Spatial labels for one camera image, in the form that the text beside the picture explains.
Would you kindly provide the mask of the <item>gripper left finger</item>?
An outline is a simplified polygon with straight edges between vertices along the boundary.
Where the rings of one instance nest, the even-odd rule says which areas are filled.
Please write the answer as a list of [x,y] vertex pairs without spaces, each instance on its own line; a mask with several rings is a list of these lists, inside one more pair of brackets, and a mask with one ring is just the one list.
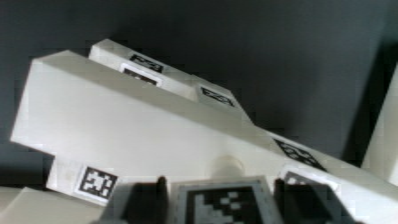
[[170,210],[168,179],[118,186],[95,224],[166,224]]

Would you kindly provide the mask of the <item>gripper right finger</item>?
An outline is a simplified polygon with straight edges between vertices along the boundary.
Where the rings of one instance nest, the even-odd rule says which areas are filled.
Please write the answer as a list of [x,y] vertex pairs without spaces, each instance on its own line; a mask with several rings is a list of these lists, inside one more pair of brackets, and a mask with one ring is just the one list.
[[362,224],[326,184],[274,182],[274,200],[285,224]]

